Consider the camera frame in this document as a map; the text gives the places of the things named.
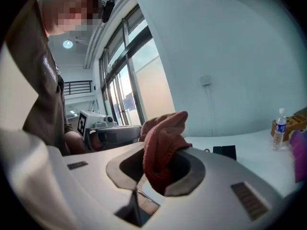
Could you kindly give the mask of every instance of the brown shirt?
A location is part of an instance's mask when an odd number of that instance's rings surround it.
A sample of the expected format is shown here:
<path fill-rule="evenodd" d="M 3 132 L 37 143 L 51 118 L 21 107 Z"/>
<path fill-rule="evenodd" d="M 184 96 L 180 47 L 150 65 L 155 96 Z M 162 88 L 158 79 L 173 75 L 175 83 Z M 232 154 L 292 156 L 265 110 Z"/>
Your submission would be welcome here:
<path fill-rule="evenodd" d="M 73 128 L 65 116 L 64 81 L 57 74 L 36 0 L 30 0 L 19 12 L 6 43 L 21 73 L 38 93 L 23 130 L 67 155 L 64 134 Z"/>

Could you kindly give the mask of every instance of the railing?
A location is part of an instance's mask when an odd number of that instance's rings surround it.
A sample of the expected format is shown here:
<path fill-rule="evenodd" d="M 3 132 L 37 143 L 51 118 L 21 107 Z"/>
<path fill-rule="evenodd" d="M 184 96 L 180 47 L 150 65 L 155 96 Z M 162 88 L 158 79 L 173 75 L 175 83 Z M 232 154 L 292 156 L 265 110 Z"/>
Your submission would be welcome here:
<path fill-rule="evenodd" d="M 64 95 L 92 92 L 91 80 L 66 82 Z"/>

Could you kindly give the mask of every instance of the person's arm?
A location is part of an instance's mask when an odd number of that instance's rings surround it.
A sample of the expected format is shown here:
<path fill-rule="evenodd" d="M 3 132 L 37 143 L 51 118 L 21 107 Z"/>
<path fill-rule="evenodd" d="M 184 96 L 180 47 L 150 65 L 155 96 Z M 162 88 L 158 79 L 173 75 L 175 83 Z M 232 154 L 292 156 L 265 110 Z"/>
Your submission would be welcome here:
<path fill-rule="evenodd" d="M 71 124 L 68 122 L 65 112 L 65 97 L 64 97 L 64 80 L 59 75 L 58 84 L 61 89 L 61 98 L 63 105 L 63 118 L 64 118 L 64 134 L 65 134 L 65 143 L 71 152 L 71 154 L 83 154 L 87 153 L 84 141 L 82 137 L 73 129 Z"/>

